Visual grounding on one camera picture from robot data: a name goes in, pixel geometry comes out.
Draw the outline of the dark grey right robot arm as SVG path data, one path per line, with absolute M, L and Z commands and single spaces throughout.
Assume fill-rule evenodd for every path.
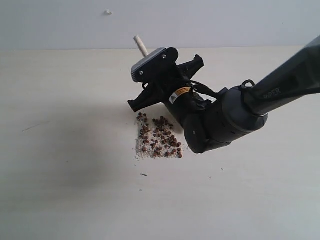
M 215 92 L 194 81 L 205 65 L 199 55 L 177 64 L 174 47 L 144 53 L 131 68 L 131 78 L 143 90 L 128 104 L 134 112 L 162 103 L 183 128 L 188 147 L 196 154 L 226 147 L 260 130 L 269 112 L 320 92 L 320 40 L 304 46 L 258 83 Z

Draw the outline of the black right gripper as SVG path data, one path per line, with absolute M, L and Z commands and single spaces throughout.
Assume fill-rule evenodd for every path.
M 204 61 L 199 55 L 193 60 L 176 64 L 167 71 L 142 84 L 142 92 L 136 99 L 128 100 L 131 109 L 136 113 L 147 107 L 163 103 L 178 123 L 182 123 L 186 116 L 203 111 L 211 104 L 203 99 L 206 95 L 219 99 L 220 94 L 206 85 L 193 81 L 193 76 L 204 67 Z

